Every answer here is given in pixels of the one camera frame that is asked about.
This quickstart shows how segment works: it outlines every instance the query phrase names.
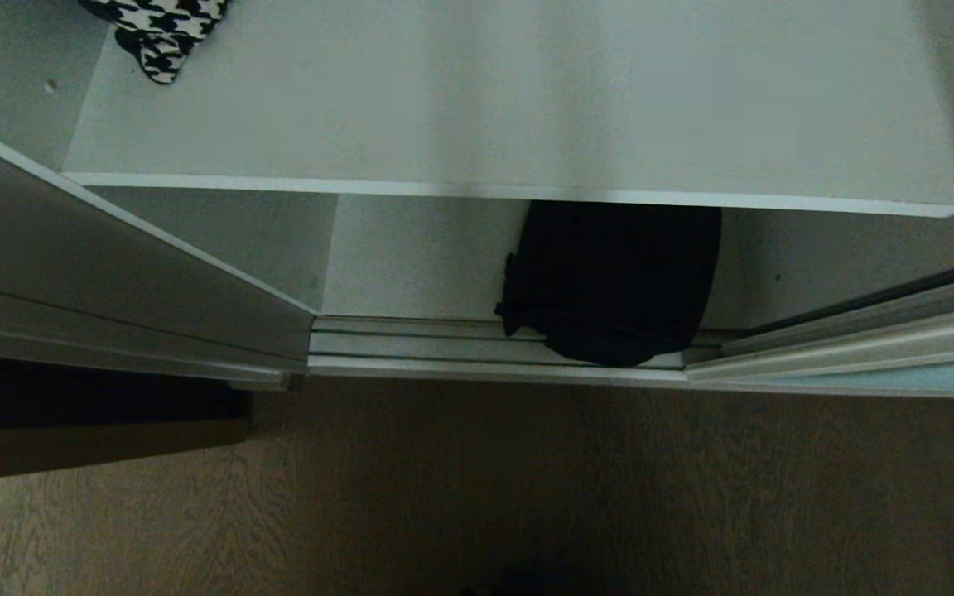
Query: black bag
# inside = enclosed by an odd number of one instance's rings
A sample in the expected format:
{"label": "black bag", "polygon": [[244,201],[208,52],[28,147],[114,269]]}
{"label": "black bag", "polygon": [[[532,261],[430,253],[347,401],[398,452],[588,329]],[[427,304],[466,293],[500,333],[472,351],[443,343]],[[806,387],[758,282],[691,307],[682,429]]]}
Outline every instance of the black bag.
{"label": "black bag", "polygon": [[507,257],[507,336],[530,327],[565,358],[637,366],[688,348],[720,251],[718,208],[534,200]]}

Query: wardrobe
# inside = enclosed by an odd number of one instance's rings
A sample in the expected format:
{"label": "wardrobe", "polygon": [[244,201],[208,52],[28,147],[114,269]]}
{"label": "wardrobe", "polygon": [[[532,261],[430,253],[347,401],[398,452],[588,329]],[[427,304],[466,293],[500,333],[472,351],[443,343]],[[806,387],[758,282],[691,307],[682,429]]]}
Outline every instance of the wardrobe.
{"label": "wardrobe", "polygon": [[[725,208],[694,347],[618,370],[506,339],[543,199]],[[153,84],[75,1],[0,0],[5,358],[690,382],[947,284],[951,1],[235,0]]]}

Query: white wardrobe shelf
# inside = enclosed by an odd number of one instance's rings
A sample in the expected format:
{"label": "white wardrobe shelf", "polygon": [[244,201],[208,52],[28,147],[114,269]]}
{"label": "white wardrobe shelf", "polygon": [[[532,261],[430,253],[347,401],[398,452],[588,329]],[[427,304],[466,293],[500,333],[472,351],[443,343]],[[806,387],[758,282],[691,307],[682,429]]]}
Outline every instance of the white wardrobe shelf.
{"label": "white wardrobe shelf", "polygon": [[239,2],[171,86],[106,40],[84,185],[954,214],[909,0]]}

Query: black and white houndstooth scarf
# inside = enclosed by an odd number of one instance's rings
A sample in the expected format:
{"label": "black and white houndstooth scarf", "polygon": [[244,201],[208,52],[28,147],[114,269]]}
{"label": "black and white houndstooth scarf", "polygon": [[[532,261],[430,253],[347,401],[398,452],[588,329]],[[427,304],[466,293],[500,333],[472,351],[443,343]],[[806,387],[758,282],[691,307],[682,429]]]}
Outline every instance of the black and white houndstooth scarf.
{"label": "black and white houndstooth scarf", "polygon": [[79,0],[117,26],[117,44],[154,83],[175,80],[190,50],[223,19],[230,0]]}

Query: wooden floor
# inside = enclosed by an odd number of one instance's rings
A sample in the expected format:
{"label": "wooden floor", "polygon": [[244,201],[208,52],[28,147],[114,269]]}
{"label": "wooden floor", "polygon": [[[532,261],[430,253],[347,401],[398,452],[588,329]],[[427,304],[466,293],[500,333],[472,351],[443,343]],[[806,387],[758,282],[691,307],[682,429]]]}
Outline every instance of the wooden floor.
{"label": "wooden floor", "polygon": [[255,416],[0,479],[0,594],[954,593],[951,400],[316,378]]}

